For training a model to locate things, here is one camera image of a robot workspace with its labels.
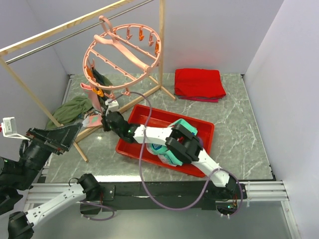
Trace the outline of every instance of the red towel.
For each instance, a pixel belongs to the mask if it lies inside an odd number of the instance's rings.
[[[226,92],[217,70],[184,68],[175,71],[175,94],[185,97],[222,98]]]

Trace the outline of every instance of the pink drying hanger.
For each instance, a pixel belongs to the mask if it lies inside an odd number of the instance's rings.
[[[101,25],[102,25],[102,28],[104,29],[104,33],[102,33],[101,35],[94,35],[94,41],[90,44],[87,51],[85,52],[84,59],[83,59],[84,75],[88,79],[88,81],[90,82],[90,85],[92,85],[92,86],[98,87],[98,88],[103,89],[103,90],[109,90],[112,92],[113,92],[113,90],[125,89],[126,91],[124,92],[124,94],[130,95],[129,86],[132,86],[132,85],[136,84],[137,82],[141,81],[142,79],[144,79],[146,76],[148,76],[150,74],[150,72],[156,66],[158,66],[159,61],[160,61],[160,55],[161,55],[160,37],[152,28],[145,26],[145,25],[142,25],[142,24],[124,24],[124,25],[120,25],[117,27],[112,27],[112,24],[110,23],[110,21],[106,17],[100,16],[99,19],[103,21],[101,23]],[[150,54],[147,51],[142,50],[138,46],[135,46],[134,44],[129,42],[129,40],[132,38],[132,35],[130,34],[130,28],[134,28],[134,27],[137,27],[139,29],[140,36],[141,36],[141,32],[143,30],[150,32],[149,47],[151,47],[153,45],[153,43],[156,42],[155,56]],[[126,29],[126,33],[127,33],[126,40],[121,38],[119,35],[117,35],[117,33],[119,32],[120,29]],[[105,39],[105,37],[107,35],[110,36],[111,39]],[[129,74],[128,72],[123,70],[121,67],[115,65],[109,59],[102,56],[100,53],[98,53],[97,51],[95,51],[93,49],[97,43],[112,45],[118,51],[120,51],[125,57],[127,57],[132,63],[134,63],[136,66],[138,66],[143,71],[143,73],[138,78],[135,78],[134,76],[132,76],[131,74]],[[154,60],[154,62],[151,65],[147,65],[146,63],[141,61],[138,57],[136,57],[122,43],[125,45],[128,45],[128,46],[136,49],[140,53],[148,56],[149,58]],[[128,77],[131,81],[124,83],[122,85],[118,85],[118,86],[102,86],[102,85],[98,84],[93,77],[89,76],[89,74],[87,73],[87,71],[85,69],[86,67],[88,67],[87,62],[89,63],[89,66],[91,66],[91,64],[88,60],[90,53],[93,53],[95,56],[102,59],[105,63],[111,65],[115,70],[121,72],[124,76]]]

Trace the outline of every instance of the table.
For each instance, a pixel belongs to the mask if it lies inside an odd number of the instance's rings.
[[[115,85],[124,82],[119,74],[106,75]],[[240,74],[221,75],[227,96],[218,103],[194,102],[177,99],[176,102],[164,92],[157,91],[149,96],[152,107],[177,114],[205,120],[215,124],[210,156],[220,166],[231,171],[239,180],[271,180],[273,174],[257,123]],[[66,100],[84,94],[81,82],[87,82],[84,75],[75,75],[70,84]],[[163,85],[174,92],[174,74],[163,76]],[[131,91],[146,92],[154,87],[151,80],[131,87]],[[134,99],[135,95],[119,98],[120,106]],[[132,110],[123,114],[129,118]],[[72,147],[64,155],[54,155],[45,182],[65,183],[72,177],[92,173],[101,182],[140,181],[138,160],[115,152],[119,138],[113,132],[95,131],[79,142],[89,163],[84,162],[78,151]],[[146,181],[190,181],[203,180],[149,163],[142,163]]]

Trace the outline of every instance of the teal cloth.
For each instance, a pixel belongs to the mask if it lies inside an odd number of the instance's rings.
[[[64,103],[53,113],[53,117],[60,124],[68,124],[74,122],[81,113],[85,113],[92,108],[92,103],[86,96],[76,96],[72,100]],[[49,120],[46,129],[57,128],[57,126]]]

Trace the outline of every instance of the white wall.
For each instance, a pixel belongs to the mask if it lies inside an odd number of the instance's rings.
[[[0,4],[0,48],[43,31],[25,0],[1,0]],[[44,42],[9,54],[5,60],[41,44]],[[67,74],[52,48],[10,66],[50,111],[61,104],[67,85]],[[18,131],[22,134],[30,127],[45,127],[47,116],[1,66],[0,82],[1,121],[4,117],[16,117]],[[0,136],[0,156],[18,160],[20,143],[18,139]]]
[[[37,19],[46,29],[104,7],[116,0],[27,0]],[[142,0],[105,14],[112,16]],[[283,0],[167,0],[165,31],[165,72],[176,68],[202,67],[221,72],[245,73],[260,46]],[[159,29],[159,1],[155,0],[112,20],[113,26],[143,23]],[[72,33],[87,24],[67,30]],[[82,73],[81,66],[93,35],[102,32],[93,28],[55,46],[67,73]],[[115,62],[121,55],[109,51]],[[125,66],[128,72],[136,68]]]
[[[319,233],[318,9],[317,0],[285,0],[244,78],[305,239]]]

